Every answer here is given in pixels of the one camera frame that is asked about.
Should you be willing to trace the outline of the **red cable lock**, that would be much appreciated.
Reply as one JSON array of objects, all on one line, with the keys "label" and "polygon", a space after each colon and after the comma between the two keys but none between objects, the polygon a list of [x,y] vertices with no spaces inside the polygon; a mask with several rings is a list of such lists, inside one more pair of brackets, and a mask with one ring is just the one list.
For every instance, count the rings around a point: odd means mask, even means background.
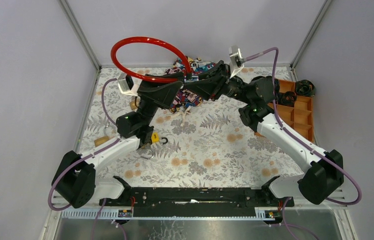
[{"label": "red cable lock", "polygon": [[170,64],[178,59],[184,65],[180,72],[191,77],[192,70],[187,56],[174,45],[149,36],[132,36],[115,43],[110,51],[113,64],[132,77],[145,79],[145,73],[135,71],[134,67],[156,67]]}]

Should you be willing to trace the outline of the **steel shackle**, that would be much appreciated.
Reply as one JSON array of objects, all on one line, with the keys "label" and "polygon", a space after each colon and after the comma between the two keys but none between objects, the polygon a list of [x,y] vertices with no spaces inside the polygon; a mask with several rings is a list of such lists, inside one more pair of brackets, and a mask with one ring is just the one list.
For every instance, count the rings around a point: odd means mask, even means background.
[{"label": "steel shackle", "polygon": [[155,151],[150,148],[145,148],[142,150],[140,157],[145,160],[151,160],[155,157]]}]

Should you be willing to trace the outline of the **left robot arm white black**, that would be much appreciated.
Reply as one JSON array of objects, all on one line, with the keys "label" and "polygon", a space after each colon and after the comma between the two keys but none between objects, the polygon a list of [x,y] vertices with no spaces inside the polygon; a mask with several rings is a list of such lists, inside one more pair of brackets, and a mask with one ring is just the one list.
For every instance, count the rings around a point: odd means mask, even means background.
[{"label": "left robot arm white black", "polygon": [[80,208],[91,200],[112,199],[117,205],[128,203],[130,193],[120,180],[100,180],[96,174],[112,161],[125,157],[151,142],[154,127],[151,122],[158,109],[170,107],[184,84],[182,72],[157,76],[151,81],[135,84],[132,76],[123,73],[116,79],[122,94],[140,98],[136,111],[110,120],[117,129],[118,137],[82,154],[67,152],[53,177],[48,194],[48,205],[54,211],[69,207]]}]

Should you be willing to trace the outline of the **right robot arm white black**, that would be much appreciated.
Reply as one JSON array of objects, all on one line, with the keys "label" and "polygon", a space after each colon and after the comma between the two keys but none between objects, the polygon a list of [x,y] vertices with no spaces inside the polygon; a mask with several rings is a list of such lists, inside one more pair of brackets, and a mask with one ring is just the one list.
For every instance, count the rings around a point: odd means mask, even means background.
[{"label": "right robot arm white black", "polygon": [[273,78],[255,77],[249,83],[231,76],[228,64],[220,61],[199,75],[187,75],[184,88],[204,100],[215,101],[224,95],[245,103],[238,112],[243,125],[268,138],[286,153],[302,170],[302,175],[275,177],[261,193],[263,203],[274,206],[281,198],[304,197],[319,205],[344,182],[341,154],[325,151],[283,122],[275,111],[277,92]]}]

